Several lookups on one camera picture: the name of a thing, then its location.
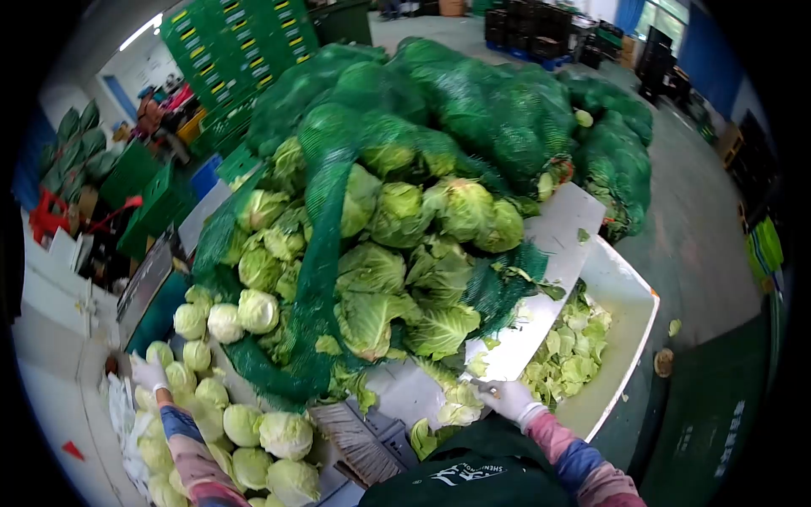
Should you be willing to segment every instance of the window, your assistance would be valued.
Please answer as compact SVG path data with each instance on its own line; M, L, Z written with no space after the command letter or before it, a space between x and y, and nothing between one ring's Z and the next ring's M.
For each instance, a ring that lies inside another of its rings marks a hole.
M671 53L677 55L689 17L689 9L676 0L647 0L642 8L642 15L639 16L635 32L644 41L650 26L654 26L673 39Z

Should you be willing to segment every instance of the striped sleeve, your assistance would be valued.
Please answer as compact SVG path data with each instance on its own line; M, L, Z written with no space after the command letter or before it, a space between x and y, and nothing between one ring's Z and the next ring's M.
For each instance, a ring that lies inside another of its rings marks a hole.
M173 403L159 408L169 451L191 501L200 507L250 507L214 461L191 414Z
M527 425L526 435L538 444L564 490L581 507L644 507L633 480L561 426L548 410Z

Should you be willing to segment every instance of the apron logo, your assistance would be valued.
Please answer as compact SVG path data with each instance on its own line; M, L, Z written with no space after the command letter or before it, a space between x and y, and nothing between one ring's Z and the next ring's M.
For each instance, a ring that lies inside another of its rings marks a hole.
M446 483L448 486L458 486L459 484L467 481L487 479L488 477L503 474L504 472L506 472L506 470L503 466L485 465L474 469L467 463L459 463L458 465L454 465L451 466L450 468L440 470L435 474L431 474L429 475L429 478L438 479ZM462 479L464 482L453 482L451 480L451 478L453 477L458 477L459 479ZM413 484L417 484L420 482L422 481L414 481Z

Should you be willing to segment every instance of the white glove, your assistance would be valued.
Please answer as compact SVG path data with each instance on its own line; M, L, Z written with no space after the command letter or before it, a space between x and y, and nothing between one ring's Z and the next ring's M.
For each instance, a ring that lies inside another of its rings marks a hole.
M498 391L498 398L490 394L492 388ZM533 419L549 410L543 403L536 402L530 390L519 380L494 380L479 387L478 391L485 405L513 421L524 434Z
M161 388L169 388L166 372L158 357L154 359L153 363L147 363L138 354L133 354L130 356L130 364L132 365L132 380L150 393L154 394Z

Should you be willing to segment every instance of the gray floor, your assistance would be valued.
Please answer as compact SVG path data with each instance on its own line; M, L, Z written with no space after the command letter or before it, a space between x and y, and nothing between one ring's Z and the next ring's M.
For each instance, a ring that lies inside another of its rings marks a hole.
M420 17L382 22L369 16L372 40L393 54L407 36L426 37L485 62L524 62L487 49L479 18ZM578 71L594 72L577 65ZM600 75L635 94L629 70L604 62ZM615 466L627 470L642 429L653 381L653 353L666 344L676 353L710 340L758 314L760 294L749 271L737 221L739 200L713 148L682 113L651 107L654 141L649 147L652 203L645 229L616 250L661 296L640 366L620 402L594 440ZM671 319L683 327L667 337Z

